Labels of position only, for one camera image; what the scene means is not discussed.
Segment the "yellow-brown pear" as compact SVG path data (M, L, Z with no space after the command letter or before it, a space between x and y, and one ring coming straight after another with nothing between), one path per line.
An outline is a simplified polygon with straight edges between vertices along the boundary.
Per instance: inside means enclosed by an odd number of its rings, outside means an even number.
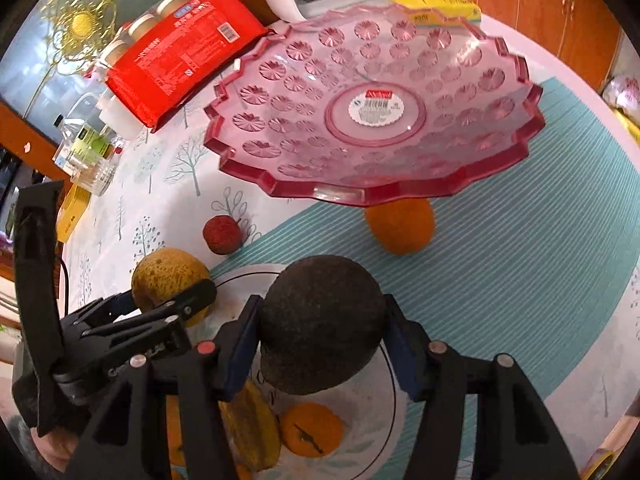
M146 313L209 279L208 269L198 258L181 249L163 247L137 264L131 278L132 298L140 311Z

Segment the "red lychee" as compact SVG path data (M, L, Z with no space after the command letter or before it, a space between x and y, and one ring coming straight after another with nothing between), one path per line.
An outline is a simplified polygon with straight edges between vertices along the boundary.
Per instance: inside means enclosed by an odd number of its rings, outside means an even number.
M236 221L222 214L210 218L203 226L203 238L208 249L216 255L230 255L243 244L243 232Z

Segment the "overripe brown banana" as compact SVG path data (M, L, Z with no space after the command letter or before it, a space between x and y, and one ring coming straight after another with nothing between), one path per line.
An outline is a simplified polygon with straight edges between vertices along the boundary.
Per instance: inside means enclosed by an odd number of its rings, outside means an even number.
M247 379L219 408L235 458L250 472L276 466L282 446L278 420L254 382Z

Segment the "dark avocado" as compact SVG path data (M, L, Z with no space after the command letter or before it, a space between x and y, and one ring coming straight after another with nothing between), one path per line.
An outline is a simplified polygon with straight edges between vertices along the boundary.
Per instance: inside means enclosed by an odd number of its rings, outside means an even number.
M386 326L378 282L341 256L297 260L258 308L260 369L280 391L308 396L355 376L372 359Z

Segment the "orange tangerine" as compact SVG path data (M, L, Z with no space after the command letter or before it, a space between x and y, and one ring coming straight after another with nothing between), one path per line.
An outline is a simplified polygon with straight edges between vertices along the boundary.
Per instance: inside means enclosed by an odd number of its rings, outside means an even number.
M435 215L426 198L406 198L366 208L371 234L396 256L420 252L435 234Z

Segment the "pink glass fruit bowl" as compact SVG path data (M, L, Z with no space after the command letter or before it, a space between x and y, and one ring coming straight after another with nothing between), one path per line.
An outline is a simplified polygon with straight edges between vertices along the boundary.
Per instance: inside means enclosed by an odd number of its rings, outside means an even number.
M369 207L454 195L523 160L542 90L464 18L351 6L258 41L215 88L206 148L281 198Z

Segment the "yellow flat box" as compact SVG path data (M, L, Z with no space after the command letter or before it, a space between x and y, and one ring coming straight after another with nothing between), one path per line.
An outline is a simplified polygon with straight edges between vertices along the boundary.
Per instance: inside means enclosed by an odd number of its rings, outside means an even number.
M91 193L74 184L66 194L58 211L56 234L60 243L67 243L82 215L88 208Z

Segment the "clear glass tumbler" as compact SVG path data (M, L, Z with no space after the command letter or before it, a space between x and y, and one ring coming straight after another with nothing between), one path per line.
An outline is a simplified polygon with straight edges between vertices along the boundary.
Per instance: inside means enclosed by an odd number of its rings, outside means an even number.
M102 196L113 181L119 159L118 150L112 151L107 157L95 152L73 150L68 155L68 161L73 166L70 180L92 195Z

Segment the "plastic bottle green label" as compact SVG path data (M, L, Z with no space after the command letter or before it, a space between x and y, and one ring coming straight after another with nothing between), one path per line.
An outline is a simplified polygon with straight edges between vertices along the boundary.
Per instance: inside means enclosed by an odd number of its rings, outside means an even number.
M98 130L85 119L63 115L58 115L53 125L62 134L53 162L70 176L108 162L116 152L107 127Z

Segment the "white squeeze bottle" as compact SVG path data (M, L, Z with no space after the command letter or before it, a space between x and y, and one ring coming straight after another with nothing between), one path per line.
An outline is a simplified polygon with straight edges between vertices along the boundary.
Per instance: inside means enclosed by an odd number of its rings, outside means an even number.
M125 141L134 141L149 129L140 122L137 116L106 85L106 73L91 66L85 73L87 90L93 105L98 111L100 122L111 128Z

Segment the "red paper cup package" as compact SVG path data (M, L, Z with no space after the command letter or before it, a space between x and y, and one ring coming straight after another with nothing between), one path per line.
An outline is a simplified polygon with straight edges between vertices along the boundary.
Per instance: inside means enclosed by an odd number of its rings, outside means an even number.
M234 58L267 35L240 0L186 0L134 40L106 70L106 86L137 120L160 128Z

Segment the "gold metal ornament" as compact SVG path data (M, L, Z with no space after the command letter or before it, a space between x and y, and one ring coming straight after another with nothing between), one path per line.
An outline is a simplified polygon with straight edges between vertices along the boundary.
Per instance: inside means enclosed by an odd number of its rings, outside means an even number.
M116 35L116 0L46 0L40 15L47 23L44 36L47 70L26 106L24 118L55 74L87 73Z

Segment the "wooden cabinet row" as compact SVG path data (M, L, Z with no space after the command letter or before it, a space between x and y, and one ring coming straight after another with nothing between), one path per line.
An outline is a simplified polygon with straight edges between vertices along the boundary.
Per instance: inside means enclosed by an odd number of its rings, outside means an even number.
M608 79L620 23L603 0L472 0L554 54L593 90Z

